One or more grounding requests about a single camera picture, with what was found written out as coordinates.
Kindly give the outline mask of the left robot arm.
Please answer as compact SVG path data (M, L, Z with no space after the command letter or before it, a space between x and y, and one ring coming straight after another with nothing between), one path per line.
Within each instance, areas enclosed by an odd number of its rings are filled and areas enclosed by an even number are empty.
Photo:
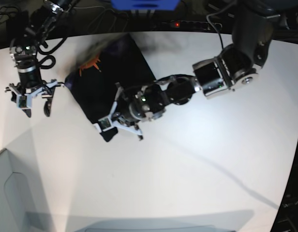
M176 74L135 88L127 97L118 87L109 114L99 119L96 128L129 131L143 139L139 122L160 118L168 105L186 104L197 92L206 98L235 91L258 77L267 57L279 10L265 0L234 0L225 9L238 6L232 43L219 55L193 65L193 75Z

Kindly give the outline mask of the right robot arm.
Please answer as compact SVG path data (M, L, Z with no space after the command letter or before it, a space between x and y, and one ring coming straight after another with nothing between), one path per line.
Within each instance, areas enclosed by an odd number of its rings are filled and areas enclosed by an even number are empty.
M46 100L44 114L49 117L56 88L64 83L56 79L47 82L41 77L41 70L49 70L56 64L52 55L67 40L66 34L51 50L47 50L46 39L63 16L71 19L76 0L46 0L41 8L29 18L24 31L10 43L9 53L17 69L19 82L9 84L6 92L11 92L14 102L27 117L31 117L32 100L42 96Z

